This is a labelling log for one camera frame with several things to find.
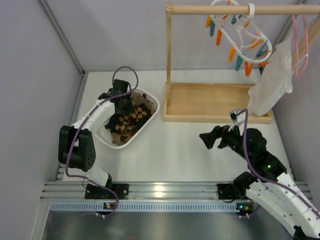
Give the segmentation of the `brown argyle sock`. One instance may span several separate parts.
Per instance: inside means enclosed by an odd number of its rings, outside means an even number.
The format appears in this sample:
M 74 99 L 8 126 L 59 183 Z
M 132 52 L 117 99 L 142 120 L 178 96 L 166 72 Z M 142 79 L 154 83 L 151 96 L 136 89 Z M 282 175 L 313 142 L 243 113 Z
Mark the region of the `brown argyle sock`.
M 121 116 L 127 116 L 135 111 L 135 105 L 130 96 L 121 96 L 114 102 L 115 111 Z
M 135 111 L 129 115 L 115 113 L 104 128 L 112 133 L 131 133 L 139 130 L 152 117 L 153 113 L 153 109 L 149 110 L 142 104 L 136 107 Z

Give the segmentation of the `white clip sock hanger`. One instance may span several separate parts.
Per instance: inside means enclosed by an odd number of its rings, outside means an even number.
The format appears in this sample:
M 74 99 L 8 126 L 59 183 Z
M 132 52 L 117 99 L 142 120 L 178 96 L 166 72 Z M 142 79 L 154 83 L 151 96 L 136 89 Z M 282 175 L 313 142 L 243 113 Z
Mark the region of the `white clip sock hanger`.
M 245 76 L 249 77 L 254 66 L 261 68 L 269 63 L 273 47 L 268 37 L 254 22 L 256 6 L 253 3 L 248 3 L 247 6 L 248 15 L 208 15 L 206 27 L 211 37 L 217 32 L 217 46 L 223 39 L 230 44 L 228 61 L 231 63 L 236 59 L 235 70 L 239 71 L 244 67 Z

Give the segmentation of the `tan brown sock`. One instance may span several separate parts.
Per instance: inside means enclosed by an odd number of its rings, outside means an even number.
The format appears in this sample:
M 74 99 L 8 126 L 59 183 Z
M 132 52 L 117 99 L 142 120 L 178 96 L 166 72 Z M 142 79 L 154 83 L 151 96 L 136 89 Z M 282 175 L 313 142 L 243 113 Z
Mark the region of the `tan brown sock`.
M 149 110 L 154 108 L 154 104 L 148 101 L 145 97 L 143 97 L 138 92 L 132 92 L 130 98 L 133 100 L 133 104 L 138 107 L 140 105 L 145 105 Z

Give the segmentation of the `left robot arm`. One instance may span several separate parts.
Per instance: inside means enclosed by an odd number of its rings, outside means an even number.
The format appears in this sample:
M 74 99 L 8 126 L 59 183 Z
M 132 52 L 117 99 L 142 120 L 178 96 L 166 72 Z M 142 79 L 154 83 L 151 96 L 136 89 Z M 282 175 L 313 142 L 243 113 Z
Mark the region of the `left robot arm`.
M 58 161 L 65 165 L 65 174 L 69 178 L 87 180 L 115 199 L 118 196 L 112 190 L 111 175 L 96 163 L 94 135 L 104 121 L 116 113 L 117 107 L 129 110 L 133 90 L 127 81 L 113 80 L 112 88 L 102 93 L 80 120 L 71 126 L 62 126 L 59 131 Z

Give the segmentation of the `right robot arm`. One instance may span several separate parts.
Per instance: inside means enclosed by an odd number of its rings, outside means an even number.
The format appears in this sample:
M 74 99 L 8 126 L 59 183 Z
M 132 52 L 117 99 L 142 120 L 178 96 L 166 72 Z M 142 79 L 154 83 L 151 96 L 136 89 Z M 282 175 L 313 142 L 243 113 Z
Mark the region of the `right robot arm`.
M 267 140 L 256 128 L 244 134 L 239 127 L 216 126 L 200 139 L 207 149 L 220 140 L 219 149 L 230 148 L 247 161 L 248 170 L 230 184 L 227 200 L 249 199 L 270 213 L 294 240 L 320 238 L 320 212 L 301 191 L 286 167 L 267 150 Z

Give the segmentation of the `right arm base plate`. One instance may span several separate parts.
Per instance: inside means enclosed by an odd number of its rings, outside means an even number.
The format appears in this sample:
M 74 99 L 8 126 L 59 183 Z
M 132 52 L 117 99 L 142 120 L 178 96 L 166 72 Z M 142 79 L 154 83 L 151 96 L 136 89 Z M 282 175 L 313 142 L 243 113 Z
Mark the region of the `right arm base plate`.
M 233 183 L 217 184 L 218 198 L 224 201 L 234 201 L 240 198 L 238 189 Z

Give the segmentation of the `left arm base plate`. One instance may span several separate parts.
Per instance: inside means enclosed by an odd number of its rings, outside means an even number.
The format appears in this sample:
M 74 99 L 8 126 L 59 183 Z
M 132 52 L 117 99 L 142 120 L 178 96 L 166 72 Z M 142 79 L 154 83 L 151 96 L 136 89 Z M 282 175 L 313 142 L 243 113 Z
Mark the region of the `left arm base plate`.
M 129 194 L 129 185 L 124 183 L 114 183 L 111 190 L 118 196 L 120 200 L 125 199 Z M 115 200 L 113 193 L 99 186 L 88 184 L 85 190 L 85 199 L 88 200 Z

